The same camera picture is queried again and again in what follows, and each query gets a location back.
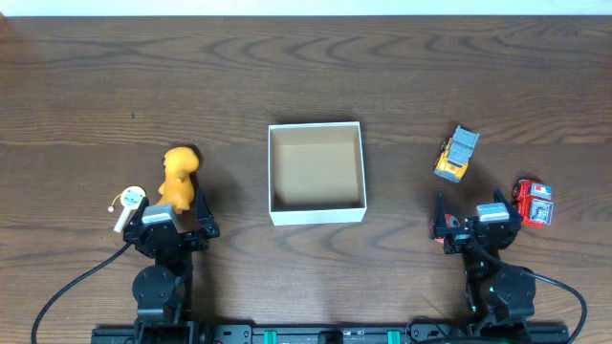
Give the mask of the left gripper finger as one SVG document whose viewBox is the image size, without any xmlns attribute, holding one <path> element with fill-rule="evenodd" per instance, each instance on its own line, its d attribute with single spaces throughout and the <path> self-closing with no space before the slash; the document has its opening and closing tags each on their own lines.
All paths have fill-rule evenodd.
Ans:
<svg viewBox="0 0 612 344">
<path fill-rule="evenodd" d="M 149 206 L 149 201 L 147 197 L 143 197 L 139 203 L 138 208 L 135 210 L 133 216 L 129 220 L 130 225 L 138 225 L 142 223 L 142 216 L 146 208 Z"/>
<path fill-rule="evenodd" d="M 216 221 L 208 208 L 202 188 L 198 188 L 196 193 L 196 220 L 205 232 L 216 231 Z"/>
</svg>

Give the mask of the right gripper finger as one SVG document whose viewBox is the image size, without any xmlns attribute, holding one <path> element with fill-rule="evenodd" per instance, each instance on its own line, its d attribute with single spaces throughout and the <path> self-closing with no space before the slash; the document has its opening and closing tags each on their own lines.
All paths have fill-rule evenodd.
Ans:
<svg viewBox="0 0 612 344">
<path fill-rule="evenodd" d="M 500 189 L 496 186 L 493 189 L 493 200 L 496 203 L 502 203 L 506 210 L 509 213 L 509 220 L 510 221 L 521 221 L 522 217 L 519 214 L 519 212 L 517 211 L 516 208 L 513 207 L 513 205 L 505 198 L 505 196 L 503 195 L 503 193 L 500 191 Z"/>
<path fill-rule="evenodd" d="M 434 216 L 431 221 L 431 238 L 439 239 L 444 238 L 448 233 L 448 223 L 446 219 L 446 212 L 444 208 L 444 201 L 442 194 L 439 193 L 436 199 L 436 207 Z"/>
</svg>

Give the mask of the red toy car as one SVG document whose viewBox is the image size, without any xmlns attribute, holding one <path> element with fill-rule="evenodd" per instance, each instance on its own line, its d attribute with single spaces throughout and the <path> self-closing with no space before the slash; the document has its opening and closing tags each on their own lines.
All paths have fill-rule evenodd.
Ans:
<svg viewBox="0 0 612 344">
<path fill-rule="evenodd" d="M 521 179 L 513 188 L 513 207 L 525 226 L 545 227 L 552 222 L 552 188 L 538 180 Z"/>
</svg>

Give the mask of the yellow grey dump truck toy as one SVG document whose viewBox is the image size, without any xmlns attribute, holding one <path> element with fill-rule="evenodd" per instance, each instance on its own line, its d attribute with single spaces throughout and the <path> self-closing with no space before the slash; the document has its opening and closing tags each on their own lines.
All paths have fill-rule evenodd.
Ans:
<svg viewBox="0 0 612 344">
<path fill-rule="evenodd" d="M 434 163 L 434 174 L 453 183 L 463 179 L 480 134 L 457 126 L 452 137 L 443 142 Z"/>
</svg>

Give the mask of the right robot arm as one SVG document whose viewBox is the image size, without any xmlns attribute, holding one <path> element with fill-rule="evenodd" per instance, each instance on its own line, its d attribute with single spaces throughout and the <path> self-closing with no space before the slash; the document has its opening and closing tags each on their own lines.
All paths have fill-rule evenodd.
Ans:
<svg viewBox="0 0 612 344">
<path fill-rule="evenodd" d="M 524 268 L 501 261 L 521 229 L 521 217 L 495 189 L 493 202 L 476 207 L 461 222 L 449 214 L 443 197 L 436 200 L 430 237 L 443 242 L 444 253 L 459 253 L 466 274 L 466 298 L 472 316 L 459 326 L 464 336 L 531 343 L 527 319 L 535 314 L 535 279 Z"/>
</svg>

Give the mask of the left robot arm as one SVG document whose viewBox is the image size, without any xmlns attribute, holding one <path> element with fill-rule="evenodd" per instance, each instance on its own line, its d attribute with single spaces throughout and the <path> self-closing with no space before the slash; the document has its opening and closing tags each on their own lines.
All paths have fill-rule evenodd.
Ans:
<svg viewBox="0 0 612 344">
<path fill-rule="evenodd" d="M 144 199 L 124 227 L 126 244 L 154 261 L 132 285 L 138 304 L 135 343 L 201 343 L 209 337 L 206 326 L 193 318 L 192 254 L 208 249 L 220 228 L 202 189 L 195 196 L 195 218 L 198 229 L 181 231 L 172 205 Z"/>
</svg>

